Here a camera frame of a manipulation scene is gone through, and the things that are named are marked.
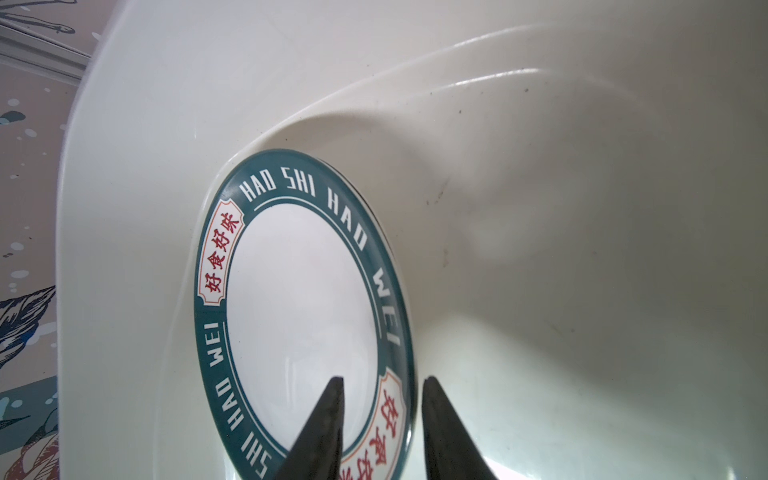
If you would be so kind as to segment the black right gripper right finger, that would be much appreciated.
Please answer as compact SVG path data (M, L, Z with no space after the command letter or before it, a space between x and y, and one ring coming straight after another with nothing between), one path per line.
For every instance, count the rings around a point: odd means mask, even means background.
M424 381L421 413L427 479L496 479L434 376Z

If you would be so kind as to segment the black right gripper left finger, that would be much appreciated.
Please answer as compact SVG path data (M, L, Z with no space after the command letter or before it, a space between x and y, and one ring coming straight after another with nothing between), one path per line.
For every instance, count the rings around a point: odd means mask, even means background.
M332 377L275 479L337 479L343 452L344 381Z

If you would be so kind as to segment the green rim plate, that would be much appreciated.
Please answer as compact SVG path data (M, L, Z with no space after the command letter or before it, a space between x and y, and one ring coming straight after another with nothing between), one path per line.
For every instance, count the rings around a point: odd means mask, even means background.
M334 377L339 477L402 475L418 389L405 290L338 170L287 149L237 165L203 222L193 313L209 409L241 478L276 477Z

